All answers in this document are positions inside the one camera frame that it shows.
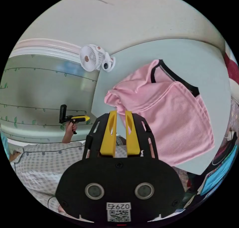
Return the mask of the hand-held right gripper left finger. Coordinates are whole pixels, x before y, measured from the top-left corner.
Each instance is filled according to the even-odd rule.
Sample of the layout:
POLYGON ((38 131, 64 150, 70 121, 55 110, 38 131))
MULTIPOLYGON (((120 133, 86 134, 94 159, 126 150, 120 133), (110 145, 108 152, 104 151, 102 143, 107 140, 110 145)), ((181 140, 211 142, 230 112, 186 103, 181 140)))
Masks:
POLYGON ((100 148, 100 154, 102 156, 115 156, 116 128, 117 128, 117 111, 111 111, 108 114, 105 133, 100 148))

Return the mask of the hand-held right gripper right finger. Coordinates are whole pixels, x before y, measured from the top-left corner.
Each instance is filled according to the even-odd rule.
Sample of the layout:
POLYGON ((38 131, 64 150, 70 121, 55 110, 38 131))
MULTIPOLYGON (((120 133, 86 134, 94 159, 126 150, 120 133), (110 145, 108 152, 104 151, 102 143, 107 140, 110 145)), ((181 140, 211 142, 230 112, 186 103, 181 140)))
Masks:
POLYGON ((131 111, 125 111, 126 123, 126 150, 127 156, 140 155, 141 150, 138 142, 134 119, 131 111))

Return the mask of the person's left hand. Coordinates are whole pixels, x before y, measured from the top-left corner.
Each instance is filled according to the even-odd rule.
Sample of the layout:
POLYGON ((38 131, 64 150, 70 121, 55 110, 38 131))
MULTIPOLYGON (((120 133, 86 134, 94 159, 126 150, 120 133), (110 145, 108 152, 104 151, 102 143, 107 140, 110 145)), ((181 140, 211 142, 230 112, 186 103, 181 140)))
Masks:
POLYGON ((65 136, 67 137, 72 137, 74 132, 77 129, 77 125, 72 123, 72 122, 67 122, 66 123, 66 131, 65 131, 65 136))

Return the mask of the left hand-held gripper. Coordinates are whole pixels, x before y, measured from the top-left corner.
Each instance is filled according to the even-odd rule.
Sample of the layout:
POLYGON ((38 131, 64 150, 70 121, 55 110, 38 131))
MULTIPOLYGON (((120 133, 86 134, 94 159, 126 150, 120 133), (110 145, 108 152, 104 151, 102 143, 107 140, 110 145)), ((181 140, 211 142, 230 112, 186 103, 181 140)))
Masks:
POLYGON ((90 120, 90 117, 86 115, 80 115, 80 116, 69 115, 69 116, 63 117, 62 115, 60 115, 59 116, 59 123, 61 124, 60 129, 64 131, 65 123, 72 122, 73 124, 75 124, 77 120, 90 120))

